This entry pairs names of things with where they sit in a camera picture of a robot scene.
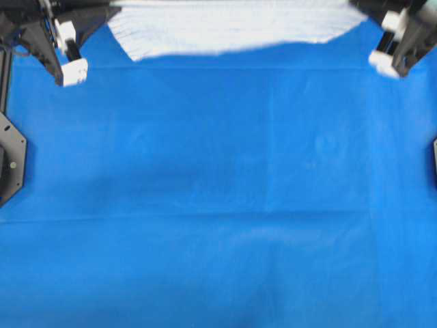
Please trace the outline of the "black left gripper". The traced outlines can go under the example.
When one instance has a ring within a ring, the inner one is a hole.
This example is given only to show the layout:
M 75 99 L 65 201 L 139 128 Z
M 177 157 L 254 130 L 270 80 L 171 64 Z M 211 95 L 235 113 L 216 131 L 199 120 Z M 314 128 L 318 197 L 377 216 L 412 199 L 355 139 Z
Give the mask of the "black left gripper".
M 1 50 L 35 57 L 58 86 L 87 79 L 84 43 L 122 11 L 114 1 L 2 1 Z

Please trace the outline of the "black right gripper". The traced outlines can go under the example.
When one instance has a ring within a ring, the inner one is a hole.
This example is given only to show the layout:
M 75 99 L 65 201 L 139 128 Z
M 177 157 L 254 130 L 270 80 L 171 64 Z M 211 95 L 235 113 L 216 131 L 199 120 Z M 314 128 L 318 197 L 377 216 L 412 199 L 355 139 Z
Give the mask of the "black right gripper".
M 404 78 L 436 48 L 435 1 L 351 1 L 350 5 L 384 32 L 369 56 L 378 73 Z

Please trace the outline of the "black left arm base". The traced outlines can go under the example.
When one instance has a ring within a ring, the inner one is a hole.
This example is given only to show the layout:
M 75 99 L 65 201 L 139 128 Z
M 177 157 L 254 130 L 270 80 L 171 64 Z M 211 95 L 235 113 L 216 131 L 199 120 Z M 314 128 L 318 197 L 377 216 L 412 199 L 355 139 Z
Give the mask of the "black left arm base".
M 26 151 L 27 140 L 1 113 L 1 206 L 23 187 Z

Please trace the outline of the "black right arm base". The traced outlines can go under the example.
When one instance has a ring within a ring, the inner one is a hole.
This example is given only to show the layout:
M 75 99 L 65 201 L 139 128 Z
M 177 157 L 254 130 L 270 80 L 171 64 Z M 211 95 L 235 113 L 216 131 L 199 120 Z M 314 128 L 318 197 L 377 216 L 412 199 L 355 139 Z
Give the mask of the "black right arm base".
M 437 138 L 433 140 L 432 143 L 432 153 L 433 153 L 433 168 L 434 168 L 434 180 L 437 183 Z

